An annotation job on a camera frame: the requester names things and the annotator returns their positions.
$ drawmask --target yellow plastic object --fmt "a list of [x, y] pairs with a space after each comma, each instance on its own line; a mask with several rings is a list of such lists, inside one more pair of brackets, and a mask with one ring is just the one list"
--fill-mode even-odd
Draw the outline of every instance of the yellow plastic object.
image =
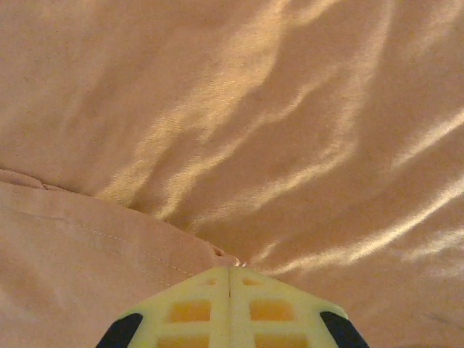
[[339, 306], [248, 268], [207, 270], [121, 315], [97, 348], [368, 347]]

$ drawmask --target black plastic corner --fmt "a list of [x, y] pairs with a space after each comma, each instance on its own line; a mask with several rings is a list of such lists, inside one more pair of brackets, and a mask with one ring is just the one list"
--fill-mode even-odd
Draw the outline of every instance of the black plastic corner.
[[369, 348], [351, 321], [332, 312], [319, 314], [339, 348]]
[[142, 314], [133, 313], [116, 320], [96, 345], [96, 348], [128, 348], [143, 318]]

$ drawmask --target pink fabric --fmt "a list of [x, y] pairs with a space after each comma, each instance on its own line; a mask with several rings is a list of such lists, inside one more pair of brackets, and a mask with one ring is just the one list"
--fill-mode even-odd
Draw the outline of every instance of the pink fabric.
[[238, 263], [139, 212], [4, 170], [0, 178], [2, 347], [94, 347], [128, 307]]

